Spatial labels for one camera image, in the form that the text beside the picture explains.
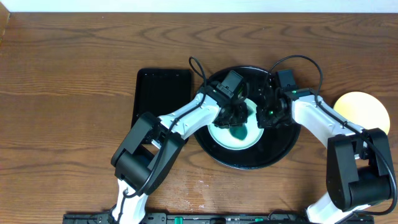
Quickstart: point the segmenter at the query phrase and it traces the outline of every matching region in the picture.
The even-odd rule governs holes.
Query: white wall
[[[0,0],[10,12],[398,12],[398,0]]]

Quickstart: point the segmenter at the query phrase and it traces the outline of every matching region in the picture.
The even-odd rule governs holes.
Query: green connector
[[[182,224],[182,221],[183,219],[182,219],[182,217],[175,217],[174,218],[174,224]]]

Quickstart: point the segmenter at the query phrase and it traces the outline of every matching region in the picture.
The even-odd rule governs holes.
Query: yellow ball
[[[386,108],[367,93],[347,93],[337,100],[333,109],[365,129],[380,128],[386,134],[390,130],[390,117]]]

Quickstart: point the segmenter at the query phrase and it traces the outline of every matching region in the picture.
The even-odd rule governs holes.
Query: black bowl
[[[267,74],[266,70],[250,65],[231,67],[216,72],[209,78],[209,81],[224,79],[230,70],[238,72],[250,83],[248,98],[258,104],[259,99],[264,95],[256,91],[257,86],[255,85],[261,83],[256,80],[264,80]],[[273,86],[268,86],[268,88],[269,91],[274,89]],[[238,169],[258,169],[270,166],[286,156],[296,143],[300,128],[299,124],[291,124],[290,126],[265,129],[255,145],[242,150],[231,150],[220,146],[210,136],[207,126],[196,131],[195,137],[200,146],[218,162]]]

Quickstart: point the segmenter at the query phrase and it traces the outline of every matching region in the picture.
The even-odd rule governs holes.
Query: wood grain
[[[0,2],[0,44],[2,41],[2,37],[6,31],[9,18],[10,18],[10,12]]]
[[[0,223],[60,223],[64,213],[114,205],[110,159],[129,131],[140,68],[188,68],[194,55],[211,74],[269,68],[291,54],[321,65],[327,102],[356,90],[381,100],[397,165],[396,14],[13,14],[0,48]],[[300,86],[318,83],[306,61],[280,68],[294,68]],[[325,168],[326,149],[306,129],[284,159],[260,170],[222,166],[192,137],[147,207],[301,210],[325,193]],[[397,223],[398,212],[376,220]]]

